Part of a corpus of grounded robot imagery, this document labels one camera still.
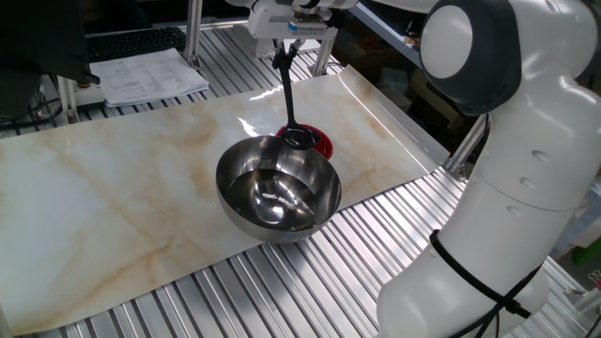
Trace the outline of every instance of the metal bowl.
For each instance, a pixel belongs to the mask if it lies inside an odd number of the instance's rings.
[[[272,243],[308,237],[336,212],[342,186],[313,149],[294,150],[277,136],[242,140],[217,164],[217,190],[227,217]]]

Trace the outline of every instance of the black cable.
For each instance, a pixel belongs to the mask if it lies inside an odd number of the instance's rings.
[[[490,114],[486,113],[486,121],[485,121],[485,133],[482,137],[484,142],[488,140],[488,134],[490,134]]]
[[[472,332],[478,327],[480,327],[480,329],[476,333],[475,338],[481,338],[485,334],[485,331],[490,325],[490,323],[493,320],[495,320],[495,316],[498,316],[499,311],[503,308],[505,308],[510,314],[520,315],[526,319],[530,317],[531,313],[528,310],[524,309],[521,306],[521,304],[515,300],[515,297],[532,280],[532,278],[536,275],[536,273],[542,265],[538,266],[538,268],[534,269],[526,277],[519,281],[511,290],[509,290],[507,294],[502,295],[497,293],[495,290],[491,289],[486,284],[482,283],[480,280],[478,280],[478,278],[476,278],[469,271],[467,271],[459,262],[457,262],[453,258],[453,256],[444,248],[442,243],[440,243],[438,234],[439,230],[434,230],[432,232],[432,234],[430,235],[430,244],[432,245],[434,250],[439,254],[440,258],[442,258],[442,260],[444,260],[444,262],[451,269],[453,269],[461,278],[463,278],[475,289],[480,291],[480,293],[496,301],[496,304],[492,310],[480,317],[474,323],[467,326],[465,329],[457,332],[449,338],[463,337],[465,334]]]
[[[257,2],[259,2],[259,0],[254,0],[253,4],[251,5],[251,11],[254,11],[254,5],[256,5]]]
[[[14,122],[14,123],[13,122],[5,122],[5,123],[0,123],[0,131],[35,127],[35,126],[38,126],[40,124],[44,124],[46,122],[51,122],[55,117],[59,116],[62,112],[63,112],[63,107],[59,105],[58,109],[56,109],[56,112],[50,114],[46,118],[42,118],[42,119],[39,119],[39,120],[30,121],[30,122]]]
[[[57,101],[58,101],[58,99],[52,99],[52,100],[48,100],[48,101],[46,101],[46,102],[44,102],[44,103],[40,103],[40,104],[38,104],[37,106],[35,106],[35,107],[33,107],[33,108],[29,109],[29,110],[26,110],[25,112],[23,112],[23,113],[21,113],[21,114],[18,114],[18,115],[12,116],[12,117],[2,117],[2,116],[0,116],[0,123],[2,123],[2,122],[12,122],[12,121],[16,121],[16,120],[18,120],[18,119],[20,119],[20,118],[22,118],[22,117],[24,117],[24,116],[26,116],[26,115],[28,115],[28,114],[31,114],[31,113],[35,112],[37,109],[40,109],[40,108],[46,107],[46,106],[48,106],[49,104],[51,104],[51,103],[55,103],[55,102],[57,102]]]

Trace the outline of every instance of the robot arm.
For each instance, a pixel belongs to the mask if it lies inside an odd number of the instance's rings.
[[[439,241],[505,295],[545,260],[601,165],[601,98],[574,80],[601,54],[598,12],[582,0],[378,1],[429,13],[421,48],[429,81],[464,114],[490,113],[488,141]],[[332,38],[331,8],[356,2],[256,0],[249,31]],[[538,311],[544,272],[516,299]],[[380,292],[379,337],[450,337],[494,306],[428,246]],[[502,335],[521,321],[502,312]]]

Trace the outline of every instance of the marble-patterned mat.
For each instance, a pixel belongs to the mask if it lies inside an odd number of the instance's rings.
[[[332,140],[341,207],[448,155],[354,69],[293,92],[299,122]],[[284,124],[275,87],[1,140],[0,304],[13,332],[69,324],[260,244],[223,213],[215,168]]]

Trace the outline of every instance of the keyboard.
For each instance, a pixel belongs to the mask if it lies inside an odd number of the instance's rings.
[[[89,62],[114,60],[170,48],[186,47],[186,35],[177,27],[153,28],[86,38]]]

